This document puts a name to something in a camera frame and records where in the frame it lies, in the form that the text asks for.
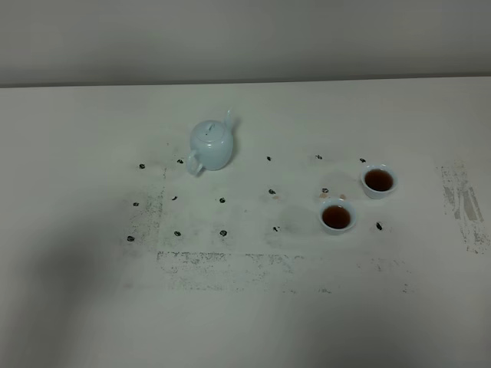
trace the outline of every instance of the stain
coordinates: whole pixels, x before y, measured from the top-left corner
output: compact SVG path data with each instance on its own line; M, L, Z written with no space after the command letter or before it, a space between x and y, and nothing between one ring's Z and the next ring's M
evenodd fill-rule
M474 188L467 179L465 164L453 161L440 169L445 214L456 220L466 250L484 254L491 247L491 239Z

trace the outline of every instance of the teapot spout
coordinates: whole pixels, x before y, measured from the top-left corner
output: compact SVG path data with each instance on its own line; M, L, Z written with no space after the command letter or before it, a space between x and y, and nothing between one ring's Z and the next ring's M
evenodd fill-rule
M230 130L232 130L232 112L231 112L230 109L227 111L227 114L225 116L224 123L225 123L225 125L227 125L227 127Z

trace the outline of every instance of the white teacup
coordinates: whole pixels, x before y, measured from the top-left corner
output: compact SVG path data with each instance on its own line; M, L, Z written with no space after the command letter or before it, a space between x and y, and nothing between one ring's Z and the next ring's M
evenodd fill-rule
M348 213L350 214L350 222L344 228L332 228L331 226L327 225L322 219L322 214L324 213L324 210L332 206L340 206L346 211L348 211ZM318 213L318 218L326 232L328 232L331 235L340 235L343 232L347 232L348 230L353 228L354 224L356 223L356 212L354 210L353 205L349 201L346 201L341 198L335 198L335 199L333 198L333 199L328 199L327 201L321 204L321 208Z
M388 190L384 191L379 191L372 189L367 185L365 182L365 176L372 170L381 170L385 171L387 174L389 174L392 177L392 186ZM391 194L396 188L397 188L397 176L396 173L387 165L366 165L360 173L360 180L361 180L361 185L363 186L363 190L367 196L369 196L372 199L381 199L383 197L388 196Z

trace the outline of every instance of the white table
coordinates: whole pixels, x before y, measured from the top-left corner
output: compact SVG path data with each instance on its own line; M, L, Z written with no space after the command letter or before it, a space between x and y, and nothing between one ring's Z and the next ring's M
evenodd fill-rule
M110 198L122 239L97 248L104 292L66 313L61 287L7 267L43 242L5 242L2 316L44 321L39 366L489 366L490 95L486 77L0 90L2 231ZM236 154L194 178L189 132L227 107ZM364 195L360 159L397 171L391 197ZM353 202L351 232L322 232L323 188Z

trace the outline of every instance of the teapot handle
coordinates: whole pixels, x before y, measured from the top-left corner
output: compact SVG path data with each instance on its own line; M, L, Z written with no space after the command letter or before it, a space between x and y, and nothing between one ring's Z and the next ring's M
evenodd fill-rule
M194 176L198 175L198 173L203 168L203 164L200 161L198 161L198 159L196 158L197 153L198 153L198 151L193 149L191 151L191 153L189 154L189 156L187 157L187 161L186 161L187 172L191 175L194 175ZM198 163L198 166L196 168L193 168L193 164L194 164L193 161L196 161Z

